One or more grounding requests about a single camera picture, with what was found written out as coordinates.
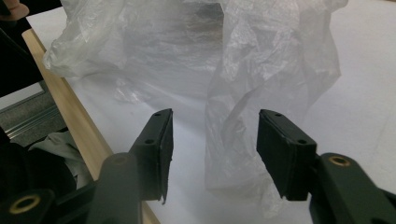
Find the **crumpled plastic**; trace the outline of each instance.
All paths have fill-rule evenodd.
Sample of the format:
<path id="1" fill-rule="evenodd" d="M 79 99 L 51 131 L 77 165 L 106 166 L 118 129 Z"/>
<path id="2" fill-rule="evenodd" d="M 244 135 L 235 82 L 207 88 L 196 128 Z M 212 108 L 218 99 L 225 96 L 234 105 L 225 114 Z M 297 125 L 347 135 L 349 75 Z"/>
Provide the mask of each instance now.
<path id="1" fill-rule="evenodd" d="M 205 111 L 207 188 L 257 200 L 270 188 L 256 151 L 259 111 L 277 111 L 299 125 L 340 76 L 329 24 L 346 3 L 223 2 L 223 52 Z"/>
<path id="2" fill-rule="evenodd" d="M 347 0 L 62 2 L 68 22 L 44 57 L 49 70 L 119 71 L 115 98 L 132 104 L 167 92 L 206 100 L 206 187 L 279 213 L 255 150 L 259 111 L 300 124 L 340 77 L 329 25 Z"/>

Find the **table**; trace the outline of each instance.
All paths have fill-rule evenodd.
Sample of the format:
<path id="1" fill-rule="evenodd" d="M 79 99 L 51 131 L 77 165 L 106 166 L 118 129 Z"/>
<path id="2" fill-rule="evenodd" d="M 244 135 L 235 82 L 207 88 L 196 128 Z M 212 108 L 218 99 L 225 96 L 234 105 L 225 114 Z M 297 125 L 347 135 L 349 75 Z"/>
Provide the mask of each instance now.
<path id="1" fill-rule="evenodd" d="M 391 192 L 396 192 L 395 9 L 392 2 L 352 0 L 332 15 L 331 28 L 343 75 L 310 108 L 303 127 L 318 142 L 319 154 L 332 151 L 356 159 L 380 188 Z M 40 57 L 39 53 L 35 56 L 38 60 Z M 81 144 L 78 147 L 87 148 L 88 153 L 82 153 L 93 176 L 97 176 L 101 161 L 111 151 L 129 150 L 134 141 L 131 136 L 137 136 L 149 119 L 148 111 L 172 107 L 157 102 L 135 109 L 133 105 L 115 102 L 110 86 L 97 88 L 111 83 L 111 78 L 103 74 L 60 80 L 53 84 L 51 92 L 55 100 L 57 92 L 66 92 L 59 96 L 58 106 L 61 111 L 71 112 L 71 115 L 63 112 L 64 119 L 69 129 L 75 125 L 76 133 L 73 128 L 71 132 Z M 186 124 L 176 123 L 175 133 L 183 132 L 186 128 L 183 125 Z M 196 131 L 203 123 L 187 125 Z M 205 148 L 204 135 L 196 133 L 197 136 L 185 136 L 187 141 Z M 78 139 L 91 140 L 79 143 Z M 148 203 L 161 223 L 266 223 L 256 204 L 225 202 L 205 191 L 205 151 L 194 151 L 193 156 L 189 153 L 188 145 L 176 139 L 168 202 L 165 206 Z M 307 223 L 310 220 L 307 211 L 307 203 L 293 203 L 271 222 Z"/>

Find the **transparent plastic bag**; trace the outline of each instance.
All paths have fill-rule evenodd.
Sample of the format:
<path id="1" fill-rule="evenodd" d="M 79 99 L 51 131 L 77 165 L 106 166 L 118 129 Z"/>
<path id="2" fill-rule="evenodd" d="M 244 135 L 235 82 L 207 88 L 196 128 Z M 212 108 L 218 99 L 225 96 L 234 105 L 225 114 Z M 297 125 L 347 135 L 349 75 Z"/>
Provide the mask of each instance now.
<path id="1" fill-rule="evenodd" d="M 223 1 L 223 53 L 205 114 L 209 189 L 262 198 L 272 180 L 255 148 L 259 111 L 275 110 L 301 124 L 340 76 L 329 24 L 331 13 L 346 3 Z"/>
<path id="2" fill-rule="evenodd" d="M 255 150 L 259 111 L 300 124 L 340 76 L 329 24 L 346 3 L 63 0 L 67 27 L 44 62 L 64 77 L 117 76 L 115 98 L 133 104 L 168 92 L 199 96 L 206 101 L 205 186 L 258 202 L 273 217 L 283 203 Z M 194 119 L 191 109 L 177 113 Z"/>

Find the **white table surface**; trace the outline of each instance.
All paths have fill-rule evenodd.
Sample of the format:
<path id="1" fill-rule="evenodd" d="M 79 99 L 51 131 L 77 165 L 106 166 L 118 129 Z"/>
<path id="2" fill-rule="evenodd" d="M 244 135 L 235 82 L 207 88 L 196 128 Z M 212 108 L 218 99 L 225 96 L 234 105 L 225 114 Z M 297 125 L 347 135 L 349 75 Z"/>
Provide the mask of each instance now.
<path id="1" fill-rule="evenodd" d="M 350 0 L 332 14 L 342 76 L 310 108 L 305 130 L 318 153 L 354 158 L 383 189 L 396 193 L 396 3 Z M 44 46 L 62 33 L 61 8 L 28 18 Z M 116 101 L 116 77 L 96 74 L 68 82 L 114 152 L 127 151 L 150 115 L 175 111 L 175 150 L 166 205 L 149 203 L 163 224 L 311 223 L 308 203 L 290 203 L 265 220 L 256 204 L 227 202 L 205 190 L 205 102 L 167 98 L 133 105 Z M 179 101 L 190 102 L 183 106 Z M 195 119 L 178 114 L 191 111 Z"/>

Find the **white cloth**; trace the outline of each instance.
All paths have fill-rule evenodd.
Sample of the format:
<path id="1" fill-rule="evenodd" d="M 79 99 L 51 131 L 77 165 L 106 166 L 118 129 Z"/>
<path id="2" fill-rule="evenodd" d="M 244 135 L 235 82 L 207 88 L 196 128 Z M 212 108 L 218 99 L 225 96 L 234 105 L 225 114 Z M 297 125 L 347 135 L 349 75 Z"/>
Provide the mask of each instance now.
<path id="1" fill-rule="evenodd" d="M 33 144 L 29 150 L 41 149 L 64 158 L 64 163 L 76 180 L 77 189 L 92 181 L 90 172 L 79 154 L 70 132 L 50 133 L 44 141 Z"/>

